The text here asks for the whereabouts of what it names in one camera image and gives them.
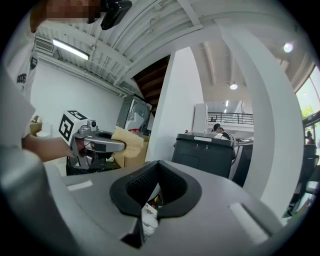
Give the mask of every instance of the white column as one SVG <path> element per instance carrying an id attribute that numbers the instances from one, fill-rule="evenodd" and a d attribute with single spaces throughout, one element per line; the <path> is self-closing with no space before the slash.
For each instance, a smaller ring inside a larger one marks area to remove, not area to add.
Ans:
<path id="1" fill-rule="evenodd" d="M 170 56 L 146 161 L 171 161 L 177 134 L 192 130 L 197 103 L 204 103 L 204 98 L 195 57 L 187 47 Z"/>
<path id="2" fill-rule="evenodd" d="M 255 36 L 229 19 L 216 23 L 251 97 L 254 145 L 243 188 L 281 218 L 302 165 L 303 125 L 298 100 L 275 57 Z"/>

